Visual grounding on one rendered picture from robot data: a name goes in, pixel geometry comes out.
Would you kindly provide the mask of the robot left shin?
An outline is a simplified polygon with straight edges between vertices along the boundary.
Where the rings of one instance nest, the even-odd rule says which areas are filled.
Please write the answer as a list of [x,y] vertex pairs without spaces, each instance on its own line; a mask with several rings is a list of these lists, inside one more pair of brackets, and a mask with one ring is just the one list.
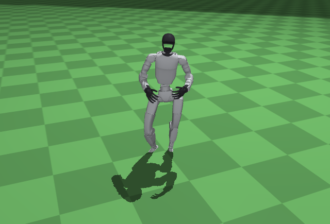
[[173,149],[173,145],[174,145],[174,142],[175,142],[176,137],[177,137],[177,132],[178,132],[178,128],[173,128],[173,130],[171,129],[169,131],[169,139],[170,139],[169,149],[170,149],[170,147],[171,147],[171,149]]

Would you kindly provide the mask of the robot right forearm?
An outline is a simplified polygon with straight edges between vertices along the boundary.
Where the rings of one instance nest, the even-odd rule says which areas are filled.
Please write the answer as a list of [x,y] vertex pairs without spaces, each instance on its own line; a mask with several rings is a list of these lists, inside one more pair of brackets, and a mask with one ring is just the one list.
[[143,90],[144,90],[145,88],[147,88],[146,85],[149,86],[149,84],[148,84],[148,82],[147,82],[147,79],[146,79],[145,77],[142,76],[142,73],[139,74],[139,82],[141,83]]

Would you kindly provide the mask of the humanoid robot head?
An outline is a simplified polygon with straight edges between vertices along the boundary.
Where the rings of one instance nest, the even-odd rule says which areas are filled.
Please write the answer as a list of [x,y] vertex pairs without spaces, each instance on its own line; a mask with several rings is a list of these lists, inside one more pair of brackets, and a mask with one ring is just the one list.
[[[172,48],[170,47],[164,47],[164,44],[172,44]],[[175,44],[175,38],[171,33],[166,33],[163,37],[162,37],[162,47],[163,50],[165,52],[165,54],[163,54],[164,56],[171,56],[173,54],[170,54],[170,52],[172,51],[172,49],[174,48],[174,44]],[[161,51],[163,52],[163,51]],[[172,52],[173,53],[173,52]]]

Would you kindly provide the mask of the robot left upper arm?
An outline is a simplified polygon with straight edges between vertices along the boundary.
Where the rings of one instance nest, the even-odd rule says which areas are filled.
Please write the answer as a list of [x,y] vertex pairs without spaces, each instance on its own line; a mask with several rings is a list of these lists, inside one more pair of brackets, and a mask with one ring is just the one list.
[[190,69],[190,66],[188,64],[188,61],[187,61],[187,58],[185,56],[182,56],[182,55],[178,55],[178,63],[182,66],[184,72],[185,72],[185,80],[187,78],[190,78],[191,77],[191,69]]

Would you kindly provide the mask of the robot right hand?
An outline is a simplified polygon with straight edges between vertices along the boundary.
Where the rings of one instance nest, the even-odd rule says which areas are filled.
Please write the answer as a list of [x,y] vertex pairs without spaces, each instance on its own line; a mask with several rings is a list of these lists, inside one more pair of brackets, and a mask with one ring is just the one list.
[[[157,91],[154,90],[154,89],[151,89],[148,85],[146,85],[146,86],[147,86],[147,88],[144,89],[144,92],[146,93],[146,96],[147,96],[148,100],[149,100],[151,103],[153,103],[152,101],[156,102],[155,100],[158,100],[158,99],[156,99],[154,96],[156,96],[156,97],[158,97],[158,96],[155,95],[155,94],[153,93],[153,91],[155,91],[155,92],[157,92]],[[154,95],[154,96],[153,96],[153,95]],[[154,98],[155,100],[153,100],[152,98]]]

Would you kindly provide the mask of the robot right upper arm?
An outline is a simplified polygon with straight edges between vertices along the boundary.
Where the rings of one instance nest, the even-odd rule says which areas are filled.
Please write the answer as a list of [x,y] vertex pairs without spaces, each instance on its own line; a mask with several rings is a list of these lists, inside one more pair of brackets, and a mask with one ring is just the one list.
[[151,63],[153,63],[156,59],[156,56],[157,54],[149,54],[143,64],[143,67],[142,67],[142,70],[141,70],[141,73],[142,73],[142,76],[145,77],[147,79],[147,72],[148,70],[150,69],[151,67]]

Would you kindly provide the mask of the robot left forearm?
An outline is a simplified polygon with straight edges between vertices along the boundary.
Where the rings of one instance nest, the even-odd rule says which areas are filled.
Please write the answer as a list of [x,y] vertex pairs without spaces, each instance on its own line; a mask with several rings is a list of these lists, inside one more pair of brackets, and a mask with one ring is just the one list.
[[185,82],[185,85],[189,85],[187,88],[188,88],[188,91],[190,91],[190,88],[191,88],[191,85],[193,84],[193,75],[191,74],[191,77],[190,78],[187,78],[186,79],[186,82]]

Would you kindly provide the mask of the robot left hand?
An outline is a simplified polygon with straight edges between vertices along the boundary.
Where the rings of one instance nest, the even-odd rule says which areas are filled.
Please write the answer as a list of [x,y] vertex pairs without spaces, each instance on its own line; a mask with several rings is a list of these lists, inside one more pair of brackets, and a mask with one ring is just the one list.
[[[174,93],[176,93],[176,94],[172,94],[172,95],[177,95],[177,96],[173,96],[173,97],[176,97],[176,98],[174,98],[174,99],[179,99],[179,98],[181,98],[185,93],[187,93],[188,92],[188,87],[189,85],[185,85],[185,86],[183,86],[183,87],[176,87],[176,88],[179,88],[179,90],[178,91],[172,91],[172,92],[174,92]],[[178,92],[178,93],[177,93]]]

